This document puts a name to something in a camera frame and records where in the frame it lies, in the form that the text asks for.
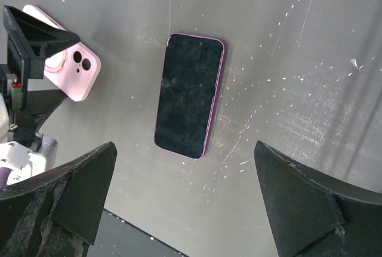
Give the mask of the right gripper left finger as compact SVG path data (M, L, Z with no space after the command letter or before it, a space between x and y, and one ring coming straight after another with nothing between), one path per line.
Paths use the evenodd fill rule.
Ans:
M1 187L1 256L86 256L113 176L113 142Z

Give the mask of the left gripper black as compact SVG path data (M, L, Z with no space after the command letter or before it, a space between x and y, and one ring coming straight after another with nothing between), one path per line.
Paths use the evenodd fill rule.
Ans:
M43 140L40 129L66 94L59 89L28 91L21 78L43 78L45 60L74 46L80 38L10 5L3 7L3 25L11 70L1 65L1 143L15 141L39 150Z

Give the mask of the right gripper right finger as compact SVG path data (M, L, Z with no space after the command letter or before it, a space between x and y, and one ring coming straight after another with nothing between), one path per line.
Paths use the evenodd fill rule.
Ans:
M279 256L381 256L381 194L258 141L254 161Z

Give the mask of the pink phone case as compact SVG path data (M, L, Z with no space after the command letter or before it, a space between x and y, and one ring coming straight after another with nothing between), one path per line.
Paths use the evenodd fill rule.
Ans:
M44 75L70 99L88 97L101 70L100 58L79 42L45 60Z

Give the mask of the black phone purple edge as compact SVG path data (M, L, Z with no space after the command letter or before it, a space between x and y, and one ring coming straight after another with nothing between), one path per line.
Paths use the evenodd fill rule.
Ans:
M158 147L191 159L204 156L224 55L217 38L169 36L154 133Z

